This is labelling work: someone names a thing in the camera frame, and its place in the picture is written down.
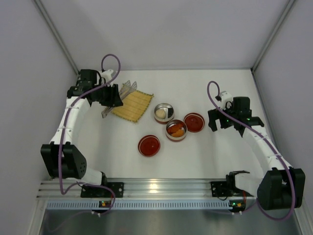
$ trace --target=yellow placemat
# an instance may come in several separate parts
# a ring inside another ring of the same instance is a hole
[[[152,98],[153,94],[135,91],[123,99],[123,106],[114,108],[112,113],[128,121],[138,122],[147,110]]]

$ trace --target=gray wall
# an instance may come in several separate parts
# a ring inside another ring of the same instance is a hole
[[[259,66],[256,79],[285,158],[306,173],[313,213],[313,1],[298,1]]]
[[[287,0],[42,2],[79,67],[155,70],[251,68]]]
[[[0,234],[26,233],[74,73],[31,0],[0,1]]]

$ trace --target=stainless steel bowl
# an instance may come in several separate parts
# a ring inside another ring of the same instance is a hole
[[[183,134],[181,137],[173,137],[173,136],[171,136],[170,134],[167,133],[167,129],[170,128],[171,126],[175,125],[175,124],[178,124],[178,123],[182,123],[182,124],[183,124],[182,128],[183,128],[183,130],[184,130],[184,134]],[[166,131],[165,131],[165,134],[166,134],[166,137],[167,137],[169,140],[171,140],[171,141],[174,141],[174,142],[182,141],[182,140],[186,137],[187,132],[188,132],[187,125],[186,125],[186,123],[184,123],[184,122],[181,121],[181,120],[177,120],[177,119],[171,120],[171,121],[169,121],[169,122],[166,124]]]
[[[165,118],[164,119],[161,119],[161,118],[158,118],[156,116],[156,111],[157,110],[164,110],[165,111]],[[173,106],[170,105],[170,104],[167,104],[167,103],[161,103],[161,104],[158,104],[156,107],[155,107],[155,120],[158,122],[158,123],[161,123],[161,124],[166,124],[168,123],[170,120],[172,120],[175,116],[175,112],[174,112],[174,109],[173,109]]]

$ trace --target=metal frame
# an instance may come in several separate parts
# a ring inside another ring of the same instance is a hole
[[[48,28],[50,29],[53,37],[56,39],[58,46],[64,53],[64,56],[68,60],[70,66],[73,71],[78,75],[78,67],[74,62],[66,44],[64,43],[58,29],[55,27],[51,17],[49,16],[45,6],[43,5],[41,0],[32,0],[34,2],[35,7],[38,9],[39,13],[43,17],[43,20],[46,22]],[[263,111],[265,113],[266,119],[269,125],[269,131],[272,136],[273,142],[275,145],[277,141],[275,141],[276,135],[274,129],[272,127],[272,122],[270,121],[269,115],[267,113],[266,108],[264,107],[263,102],[263,94],[259,88],[258,81],[255,78],[255,72],[263,60],[266,52],[269,50],[272,45],[276,35],[278,34],[280,28],[286,21],[289,13],[295,6],[297,0],[289,0],[286,4],[284,10],[280,14],[276,24],[274,25],[272,31],[269,34],[266,42],[264,43],[261,52],[257,56],[257,59],[251,68],[251,72],[253,75],[253,79],[255,82],[255,86],[258,91],[258,95],[262,104]],[[118,179],[119,181],[125,182],[125,191],[123,201],[132,201],[132,200],[178,200],[178,199],[192,199],[192,200],[215,200],[211,194],[210,183],[211,181],[217,181],[218,179],[209,180],[209,179],[181,179],[181,180],[162,180],[162,179]],[[72,182],[68,182],[64,180],[65,187],[66,184],[70,184]],[[27,234],[39,234],[41,223],[44,219],[45,209],[49,200],[57,200],[57,199],[74,199],[81,200],[80,196],[80,187],[75,188],[69,191],[66,196],[61,196],[59,192],[59,188],[57,183],[54,181],[44,181],[41,184],[41,187],[38,192],[36,207],[33,211],[31,226],[29,227]],[[241,198],[231,197],[230,199],[237,200]],[[313,235],[313,220],[311,218],[311,214],[308,210],[307,204],[303,199],[302,207],[295,210],[298,223],[300,225],[301,231],[306,235]]]

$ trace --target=white table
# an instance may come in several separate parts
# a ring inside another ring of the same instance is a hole
[[[88,166],[103,171],[109,178],[224,178],[234,170],[247,170],[262,177],[261,167],[240,134],[230,127],[212,132],[207,111],[214,108],[206,87],[214,80],[221,91],[233,96],[248,96],[253,116],[265,122],[264,113],[250,70],[147,70],[122,71],[116,83],[137,81],[138,90],[155,97],[138,123],[131,123],[113,114],[101,117],[103,107],[93,104],[86,114],[78,148]],[[212,86],[212,95],[216,96]],[[153,110],[159,103],[170,103],[175,118],[187,113],[200,113],[205,128],[188,133],[182,142],[171,142],[165,136],[165,125],[154,120]],[[156,135],[160,151],[153,157],[142,156],[138,142],[144,135]]]

